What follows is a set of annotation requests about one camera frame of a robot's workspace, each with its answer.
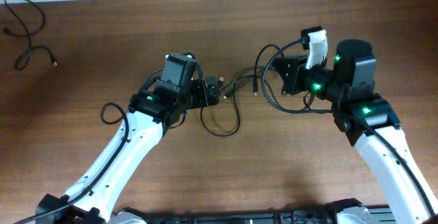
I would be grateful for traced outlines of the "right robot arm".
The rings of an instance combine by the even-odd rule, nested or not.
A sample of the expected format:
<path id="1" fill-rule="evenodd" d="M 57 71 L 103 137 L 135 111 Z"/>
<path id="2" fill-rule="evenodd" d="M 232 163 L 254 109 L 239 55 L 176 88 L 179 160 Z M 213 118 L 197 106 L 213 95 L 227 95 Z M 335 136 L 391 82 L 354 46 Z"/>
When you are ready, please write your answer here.
<path id="1" fill-rule="evenodd" d="M 370 43 L 338 43 L 332 69 L 326 55 L 318 63 L 305 57 L 284 58 L 279 49 L 270 60 L 283 78 L 283 90 L 307 91 L 331 103 L 338 129 L 365 161 L 380 186 L 397 223 L 423 223 L 437 218 L 437 198 L 418 168 L 400 119 L 389 102 L 374 91 L 376 58 Z"/>

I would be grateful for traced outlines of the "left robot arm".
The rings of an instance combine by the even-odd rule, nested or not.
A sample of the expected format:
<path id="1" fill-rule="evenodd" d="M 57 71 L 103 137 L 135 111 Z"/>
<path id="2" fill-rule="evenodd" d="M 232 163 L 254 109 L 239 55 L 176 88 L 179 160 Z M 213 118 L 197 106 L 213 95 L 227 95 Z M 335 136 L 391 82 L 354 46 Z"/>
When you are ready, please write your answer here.
<path id="1" fill-rule="evenodd" d="M 216 105 L 216 82 L 203 78 L 191 53 L 170 53 L 162 74 L 135 93 L 122 123 L 92 166 L 60 197 L 46 195 L 37 205 L 36 223 L 80 218 L 106 223 L 127 182 L 146 154 L 188 110 Z"/>

